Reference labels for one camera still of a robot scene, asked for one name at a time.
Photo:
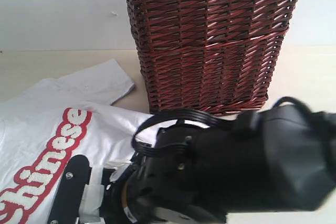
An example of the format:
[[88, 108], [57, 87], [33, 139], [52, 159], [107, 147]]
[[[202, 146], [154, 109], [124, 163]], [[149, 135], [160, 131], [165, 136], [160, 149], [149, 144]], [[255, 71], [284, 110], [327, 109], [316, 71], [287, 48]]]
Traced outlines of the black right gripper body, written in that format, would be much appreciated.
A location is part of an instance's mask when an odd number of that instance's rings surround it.
[[226, 223], [227, 213], [212, 196], [214, 166], [227, 131], [217, 127], [170, 126], [159, 129], [156, 147], [181, 144], [181, 153], [148, 157], [135, 153], [131, 165], [104, 195], [106, 223]]

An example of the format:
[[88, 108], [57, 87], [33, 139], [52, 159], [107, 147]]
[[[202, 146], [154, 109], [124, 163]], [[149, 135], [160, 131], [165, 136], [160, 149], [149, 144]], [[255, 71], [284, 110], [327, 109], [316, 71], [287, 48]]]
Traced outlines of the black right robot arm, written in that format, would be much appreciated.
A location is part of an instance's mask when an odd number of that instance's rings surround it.
[[335, 189], [335, 114], [287, 104], [220, 126], [186, 119], [136, 152], [100, 209], [106, 223], [225, 223], [229, 213], [317, 210]]

